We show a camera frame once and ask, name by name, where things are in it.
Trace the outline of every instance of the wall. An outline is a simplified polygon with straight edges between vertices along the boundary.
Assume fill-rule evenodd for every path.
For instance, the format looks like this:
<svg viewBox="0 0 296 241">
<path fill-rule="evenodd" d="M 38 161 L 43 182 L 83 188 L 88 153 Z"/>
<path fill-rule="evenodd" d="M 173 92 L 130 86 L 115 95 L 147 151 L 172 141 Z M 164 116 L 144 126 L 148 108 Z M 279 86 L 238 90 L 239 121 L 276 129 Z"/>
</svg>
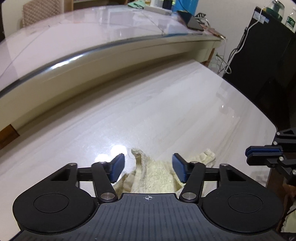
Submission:
<svg viewBox="0 0 296 241">
<path fill-rule="evenodd" d="M 207 14 L 211 27 L 227 38 L 226 59 L 230 52 L 237 47 L 244 29 L 249 25 L 256 6 L 265 7 L 270 0 L 199 0 L 196 13 Z M 292 12 L 296 4 L 292 0 L 281 0 L 285 6 L 283 23 Z M 223 54 L 224 46 L 217 49 Z"/>
</svg>

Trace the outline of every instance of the circular pad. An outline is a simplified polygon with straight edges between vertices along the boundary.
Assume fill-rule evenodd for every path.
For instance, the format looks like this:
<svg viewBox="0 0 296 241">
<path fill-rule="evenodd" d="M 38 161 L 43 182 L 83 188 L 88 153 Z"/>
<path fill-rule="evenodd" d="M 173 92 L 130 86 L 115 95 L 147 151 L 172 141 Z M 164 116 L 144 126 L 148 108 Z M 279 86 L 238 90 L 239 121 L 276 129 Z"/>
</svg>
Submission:
<svg viewBox="0 0 296 241">
<path fill-rule="evenodd" d="M 253 213 L 262 208 L 260 198 L 246 193 L 239 193 L 228 199 L 228 205 L 240 213 Z"/>
<path fill-rule="evenodd" d="M 69 199 L 58 193 L 49 193 L 36 198 L 35 208 L 43 213 L 56 213 L 62 211 L 69 204 Z"/>
<path fill-rule="evenodd" d="M 252 184 L 221 186 L 204 197 L 202 209 L 216 225 L 244 234 L 272 229 L 283 214 L 273 192 Z"/>
<path fill-rule="evenodd" d="M 93 198 L 74 185 L 51 181 L 42 187 L 33 186 L 16 198 L 12 210 L 20 229 L 65 232 L 83 224 L 95 210 Z"/>
</svg>

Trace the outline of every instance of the blue bottle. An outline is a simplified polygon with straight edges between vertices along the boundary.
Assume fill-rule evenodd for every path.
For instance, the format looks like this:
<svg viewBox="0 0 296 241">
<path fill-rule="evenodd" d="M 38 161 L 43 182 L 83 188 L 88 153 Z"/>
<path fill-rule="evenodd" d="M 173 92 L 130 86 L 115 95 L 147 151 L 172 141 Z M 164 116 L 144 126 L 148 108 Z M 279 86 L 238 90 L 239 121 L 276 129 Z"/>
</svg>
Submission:
<svg viewBox="0 0 296 241">
<path fill-rule="evenodd" d="M 174 12 L 176 12 L 178 10 L 179 11 L 186 11 L 186 12 L 191 13 L 194 16 L 197 4 L 198 4 L 198 0 L 176 0 L 173 11 Z"/>
</svg>

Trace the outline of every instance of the marble countertop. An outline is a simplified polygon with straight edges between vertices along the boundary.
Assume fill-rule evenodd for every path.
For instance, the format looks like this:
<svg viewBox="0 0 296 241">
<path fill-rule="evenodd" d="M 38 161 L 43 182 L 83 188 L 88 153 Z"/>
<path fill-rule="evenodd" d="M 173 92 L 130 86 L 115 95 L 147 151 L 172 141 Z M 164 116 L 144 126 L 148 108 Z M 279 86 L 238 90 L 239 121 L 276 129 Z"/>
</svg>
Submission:
<svg viewBox="0 0 296 241">
<path fill-rule="evenodd" d="M 187 29 L 176 15 L 165 16 L 127 6 L 77 10 L 23 28 L 0 43 L 0 91 L 71 54 L 114 41 L 163 35 L 217 40 L 208 31 Z"/>
<path fill-rule="evenodd" d="M 0 150 L 0 240 L 18 232 L 12 204 L 23 191 L 67 163 L 89 167 L 131 148 L 157 161 L 211 149 L 215 167 L 229 163 L 265 184 L 269 169 L 250 167 L 245 149 L 270 144 L 271 121 L 245 96 L 193 60 L 144 69 L 110 81 L 50 111 Z"/>
</svg>

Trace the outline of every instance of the black phone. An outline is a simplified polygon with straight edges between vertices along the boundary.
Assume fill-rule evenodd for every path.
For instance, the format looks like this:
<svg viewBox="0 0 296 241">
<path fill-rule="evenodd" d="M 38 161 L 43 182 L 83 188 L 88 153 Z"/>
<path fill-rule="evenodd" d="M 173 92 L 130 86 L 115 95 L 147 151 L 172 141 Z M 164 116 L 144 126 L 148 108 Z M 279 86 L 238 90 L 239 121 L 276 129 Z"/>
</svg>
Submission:
<svg viewBox="0 0 296 241">
<path fill-rule="evenodd" d="M 189 29 L 203 31 L 203 27 L 199 24 L 199 22 L 191 15 L 191 13 L 177 11 L 182 21 Z"/>
</svg>

